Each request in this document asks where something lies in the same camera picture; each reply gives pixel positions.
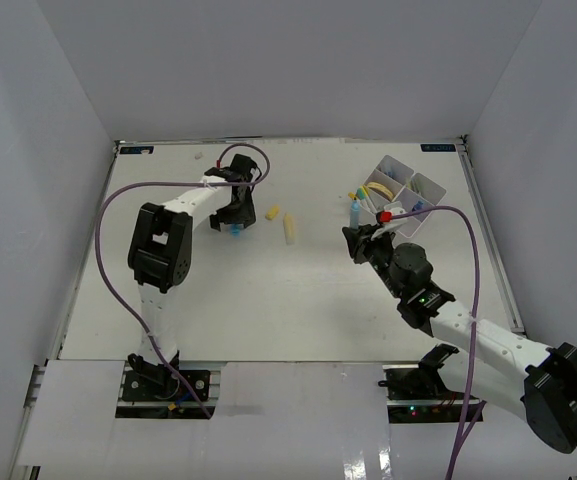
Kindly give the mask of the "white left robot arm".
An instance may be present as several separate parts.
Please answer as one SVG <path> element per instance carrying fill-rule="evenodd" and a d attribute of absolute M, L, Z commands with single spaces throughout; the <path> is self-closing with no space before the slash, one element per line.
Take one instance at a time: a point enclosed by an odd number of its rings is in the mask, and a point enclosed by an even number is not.
<path fill-rule="evenodd" d="M 147 331 L 128 363 L 156 398 L 170 398 L 179 387 L 179 374 L 163 364 L 173 362 L 179 352 L 173 321 L 164 309 L 189 274 L 193 230 L 204 221 L 217 231 L 224 226 L 241 230 L 253 225 L 256 214 L 250 184 L 257 169 L 252 158 L 237 154 L 228 166 L 205 172 L 205 187 L 162 204 L 146 203 L 139 210 L 128 266 L 139 287 Z"/>

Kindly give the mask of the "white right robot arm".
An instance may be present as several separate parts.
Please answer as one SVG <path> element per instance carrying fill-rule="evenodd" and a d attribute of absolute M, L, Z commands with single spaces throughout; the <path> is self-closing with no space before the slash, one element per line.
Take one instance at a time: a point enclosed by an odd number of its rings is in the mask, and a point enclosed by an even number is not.
<path fill-rule="evenodd" d="M 414 243 L 393 245 L 375 225 L 344 227 L 351 259 L 369 264 L 398 301 L 401 318 L 439 340 L 419 363 L 419 384 L 440 399 L 459 386 L 513 413 L 552 449 L 577 448 L 577 347 L 551 347 L 475 319 L 451 293 L 432 280 L 425 250 Z M 457 363 L 475 357 L 472 381 L 458 380 Z"/>

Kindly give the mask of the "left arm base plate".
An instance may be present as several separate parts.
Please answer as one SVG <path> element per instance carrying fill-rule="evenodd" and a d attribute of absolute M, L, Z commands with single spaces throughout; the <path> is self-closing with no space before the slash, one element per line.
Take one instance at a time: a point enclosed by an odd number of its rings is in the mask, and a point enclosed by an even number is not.
<path fill-rule="evenodd" d="M 210 370 L 182 370 L 182 376 L 212 415 L 219 396 L 220 374 Z M 115 417 L 146 420 L 207 420 L 188 389 L 175 377 L 166 386 L 126 369 L 121 381 Z"/>

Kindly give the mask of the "light blue marker cap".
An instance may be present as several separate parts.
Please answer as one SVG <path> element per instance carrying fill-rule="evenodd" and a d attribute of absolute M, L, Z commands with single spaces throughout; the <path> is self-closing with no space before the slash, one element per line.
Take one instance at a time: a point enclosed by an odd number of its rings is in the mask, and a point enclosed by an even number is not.
<path fill-rule="evenodd" d="M 241 225 L 231 225 L 230 226 L 230 234 L 234 237 L 240 236 L 242 231 L 243 231 L 243 227 Z"/>

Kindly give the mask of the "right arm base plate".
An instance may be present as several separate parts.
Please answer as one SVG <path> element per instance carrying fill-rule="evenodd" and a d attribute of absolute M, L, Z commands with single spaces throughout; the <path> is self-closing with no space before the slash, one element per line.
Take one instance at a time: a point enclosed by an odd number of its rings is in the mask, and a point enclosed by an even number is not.
<path fill-rule="evenodd" d="M 463 394 L 449 390 L 439 369 L 459 350 L 447 344 L 435 346 L 417 364 L 383 369 L 377 385 L 385 390 L 391 425 L 457 423 Z"/>

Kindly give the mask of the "light blue marker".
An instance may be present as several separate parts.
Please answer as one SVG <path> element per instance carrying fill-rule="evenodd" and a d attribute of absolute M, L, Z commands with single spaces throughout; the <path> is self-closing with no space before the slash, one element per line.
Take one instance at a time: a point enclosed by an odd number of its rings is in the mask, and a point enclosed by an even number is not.
<path fill-rule="evenodd" d="M 350 217 L 349 217 L 349 227 L 351 229 L 357 230 L 360 226 L 361 219 L 361 204 L 358 200 L 354 200 L 350 207 Z"/>

